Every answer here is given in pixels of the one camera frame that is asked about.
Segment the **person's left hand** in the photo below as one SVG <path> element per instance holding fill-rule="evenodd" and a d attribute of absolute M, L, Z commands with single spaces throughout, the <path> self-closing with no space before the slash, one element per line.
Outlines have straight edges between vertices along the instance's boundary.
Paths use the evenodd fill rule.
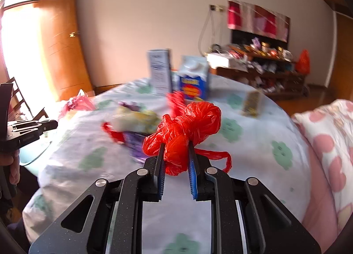
<path fill-rule="evenodd" d="M 19 150 L 13 153 L 1 153 L 0 162 L 1 166 L 9 166 L 9 182 L 16 185 L 20 180 L 20 158 Z"/>

